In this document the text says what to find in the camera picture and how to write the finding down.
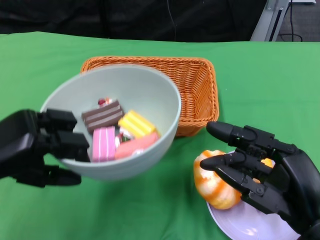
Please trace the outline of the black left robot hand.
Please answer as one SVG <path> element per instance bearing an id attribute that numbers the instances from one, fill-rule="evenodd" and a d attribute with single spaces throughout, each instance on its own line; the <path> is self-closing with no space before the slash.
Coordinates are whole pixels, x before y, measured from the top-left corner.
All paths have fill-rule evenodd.
<path id="1" fill-rule="evenodd" d="M 80 175 L 57 165 L 46 165 L 44 156 L 89 162 L 89 143 L 74 132 L 77 120 L 72 112 L 47 109 L 18 110 L 0 122 L 0 177 L 17 183 L 45 186 L 75 186 Z"/>

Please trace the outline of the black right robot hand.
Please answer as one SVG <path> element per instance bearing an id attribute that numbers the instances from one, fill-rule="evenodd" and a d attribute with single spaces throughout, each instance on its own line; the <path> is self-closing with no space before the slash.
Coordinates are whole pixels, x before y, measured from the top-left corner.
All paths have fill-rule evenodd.
<path id="1" fill-rule="evenodd" d="M 202 169 L 217 173 L 257 210 L 279 215 L 300 239 L 319 239 L 320 173 L 303 150 L 248 125 L 210 121 L 206 130 L 235 150 L 202 160 Z"/>

